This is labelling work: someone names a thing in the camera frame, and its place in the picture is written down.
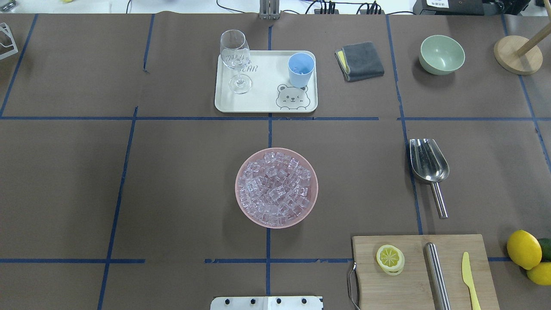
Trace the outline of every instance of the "bowl of ice cubes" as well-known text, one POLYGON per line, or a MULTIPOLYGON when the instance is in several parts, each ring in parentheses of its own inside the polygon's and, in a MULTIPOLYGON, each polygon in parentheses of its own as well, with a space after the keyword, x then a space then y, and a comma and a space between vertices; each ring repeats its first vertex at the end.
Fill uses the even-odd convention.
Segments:
POLYGON ((302 221, 317 199, 317 177, 302 155, 272 147, 256 152, 239 169, 235 197, 243 213, 268 228, 302 221))

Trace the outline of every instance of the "white floor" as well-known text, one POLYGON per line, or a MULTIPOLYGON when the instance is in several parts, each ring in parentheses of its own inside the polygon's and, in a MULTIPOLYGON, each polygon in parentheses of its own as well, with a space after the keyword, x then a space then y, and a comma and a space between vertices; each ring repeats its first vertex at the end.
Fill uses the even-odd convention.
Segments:
MULTIPOLYGON (((218 0, 222 6, 244 12, 259 12, 259 0, 218 0)), ((532 0, 528 8, 521 13, 525 16, 545 16, 544 8, 535 6, 532 0)), ((359 5, 365 0, 337 0, 336 2, 352 2, 357 4, 337 4, 340 14, 355 14, 359 5)), ((14 13, 125 13, 128 0, 74 0, 64 3, 62 0, 17 0, 14 13)), ((377 0, 386 13, 407 10, 411 11, 415 0, 377 0)), ((302 0, 280 0, 280 10, 294 10, 304 14, 310 2, 302 0)), ((314 13, 314 4, 309 14, 314 13)), ((233 13, 220 8, 216 0, 132 0, 130 13, 157 13, 169 10, 179 13, 233 13)))

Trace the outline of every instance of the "wooden cutting board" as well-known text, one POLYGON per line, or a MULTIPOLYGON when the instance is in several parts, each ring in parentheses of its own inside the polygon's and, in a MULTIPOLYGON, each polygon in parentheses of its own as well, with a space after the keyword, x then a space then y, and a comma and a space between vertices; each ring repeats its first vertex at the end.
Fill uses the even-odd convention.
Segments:
POLYGON ((435 309, 430 269, 423 248, 436 244, 452 310, 471 310, 469 289, 463 283, 461 260, 469 252, 474 286, 482 310, 499 310, 484 241, 480 234, 352 237, 359 283, 360 309, 435 309), (380 246, 392 244, 406 258, 401 274, 385 274, 375 260, 380 246))

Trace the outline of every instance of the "bowl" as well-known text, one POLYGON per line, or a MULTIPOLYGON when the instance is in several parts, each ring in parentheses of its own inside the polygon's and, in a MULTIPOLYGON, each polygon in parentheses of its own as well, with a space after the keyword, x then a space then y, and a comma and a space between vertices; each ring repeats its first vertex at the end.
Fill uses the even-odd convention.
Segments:
POLYGON ((317 191, 317 176, 312 165, 297 152, 280 147, 266 148, 251 155, 241 165, 235 178, 235 198, 239 208, 251 221, 267 228, 287 228, 304 220, 316 203, 317 191), (275 162, 266 166, 267 164, 263 164, 262 161, 266 154, 272 152, 274 155, 282 154, 285 159, 279 161, 279 155, 279 159, 273 159, 281 163, 277 170, 279 175, 269 177, 273 174, 273 168, 268 172, 269 169, 263 170, 262 165, 271 167, 271 165, 275 165, 275 162), (260 168, 247 170, 250 163, 258 163, 258 161, 260 161, 260 168), (291 167, 293 164, 302 166, 303 169, 295 168, 293 170, 294 166, 286 170, 282 168, 282 166, 291 167), (308 175, 305 172, 306 170, 310 172, 309 186, 306 181, 308 175), (282 179, 284 179, 283 184, 276 183, 276 180, 282 179), (260 188, 254 189, 254 186, 259 186, 259 181, 262 182, 262 185, 260 185, 260 188))
POLYGON ((427 72, 443 76, 463 66, 465 51, 449 36, 432 35, 421 44, 419 62, 427 72))

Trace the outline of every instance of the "wine glass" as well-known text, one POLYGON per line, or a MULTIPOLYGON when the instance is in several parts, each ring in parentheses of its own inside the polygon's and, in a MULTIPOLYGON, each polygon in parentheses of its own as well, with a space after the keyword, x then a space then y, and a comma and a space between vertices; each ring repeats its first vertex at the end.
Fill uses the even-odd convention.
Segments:
POLYGON ((236 29, 227 30, 220 37, 220 56, 224 64, 237 71, 230 80, 230 89, 236 94, 244 94, 251 89, 252 80, 241 74, 251 58, 245 34, 236 29))

